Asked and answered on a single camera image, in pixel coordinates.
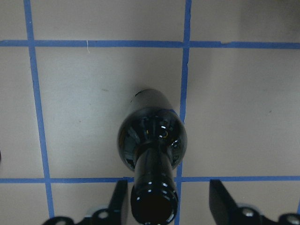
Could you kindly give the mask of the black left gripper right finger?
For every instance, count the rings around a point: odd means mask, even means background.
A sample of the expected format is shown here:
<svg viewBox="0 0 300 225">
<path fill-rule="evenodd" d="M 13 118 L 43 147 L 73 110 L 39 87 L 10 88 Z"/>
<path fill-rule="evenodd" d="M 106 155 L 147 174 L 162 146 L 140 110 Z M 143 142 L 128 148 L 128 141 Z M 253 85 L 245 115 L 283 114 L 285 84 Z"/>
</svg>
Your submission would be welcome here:
<svg viewBox="0 0 300 225">
<path fill-rule="evenodd" d="M 273 221 L 256 207 L 238 204 L 220 180 L 210 180 L 209 208 L 217 225 L 298 225 L 298 213 L 286 213 Z"/>
</svg>

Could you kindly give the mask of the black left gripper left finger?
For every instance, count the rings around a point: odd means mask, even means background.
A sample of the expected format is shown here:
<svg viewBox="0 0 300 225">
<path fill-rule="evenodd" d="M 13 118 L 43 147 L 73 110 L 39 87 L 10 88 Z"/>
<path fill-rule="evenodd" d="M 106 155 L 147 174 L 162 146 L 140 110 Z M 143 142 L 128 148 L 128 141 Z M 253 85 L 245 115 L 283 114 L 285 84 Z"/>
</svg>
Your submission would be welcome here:
<svg viewBox="0 0 300 225">
<path fill-rule="evenodd" d="M 128 217 L 128 181 L 116 183 L 107 206 L 97 206 L 88 210 L 79 225 L 124 225 Z"/>
</svg>

